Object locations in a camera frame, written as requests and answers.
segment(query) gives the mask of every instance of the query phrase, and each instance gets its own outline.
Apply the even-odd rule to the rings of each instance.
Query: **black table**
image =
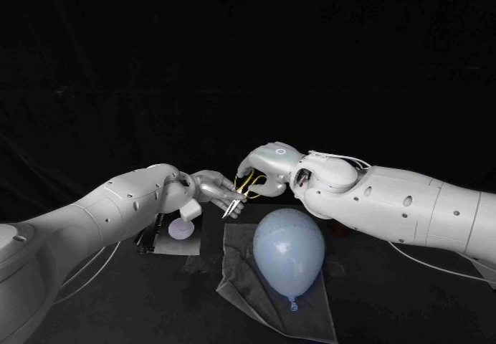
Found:
[[[208,273],[183,271],[187,257],[137,254],[133,238],[125,240],[92,283],[53,305],[26,343],[309,343],[270,330],[215,292],[223,223],[258,223],[280,208],[304,210],[247,204],[236,220],[222,220],[222,211],[203,204]],[[496,343],[496,295],[484,282],[425,267],[335,220],[314,220],[326,237],[326,290],[340,344]],[[420,260],[480,275],[456,253],[399,247]]]

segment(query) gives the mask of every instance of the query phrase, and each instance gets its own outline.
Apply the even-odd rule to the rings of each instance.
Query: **robotic hand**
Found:
[[[159,164],[111,178],[74,204],[14,224],[0,224],[0,343],[22,343],[53,304],[63,279],[102,247],[133,237],[157,213],[190,221],[199,203],[223,211],[245,201],[216,171],[187,175]],[[231,216],[238,217],[242,202]]]
[[[267,182],[249,189],[278,196],[288,183],[316,217],[335,218],[388,242],[448,249],[496,264],[495,194],[356,158],[313,150],[304,155],[281,142],[252,150],[238,176],[251,168],[267,174]]]

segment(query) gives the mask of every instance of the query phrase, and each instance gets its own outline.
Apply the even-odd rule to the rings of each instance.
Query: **screw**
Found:
[[[13,237],[13,239],[17,240],[19,242],[25,242],[26,241],[26,238],[23,236],[20,236],[20,235],[16,235]]]

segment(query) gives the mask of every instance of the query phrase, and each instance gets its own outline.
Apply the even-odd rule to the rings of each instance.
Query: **black background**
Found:
[[[0,220],[154,163],[234,178],[277,140],[496,192],[495,20],[490,1],[4,4]]]

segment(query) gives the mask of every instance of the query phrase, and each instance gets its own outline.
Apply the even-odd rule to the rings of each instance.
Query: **scissor blade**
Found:
[[[222,216],[222,218],[225,218],[232,213],[232,211],[235,210],[235,207],[238,206],[239,202],[241,202],[241,200],[238,200],[238,199],[235,199],[231,202],[228,210],[225,211],[225,215]]]

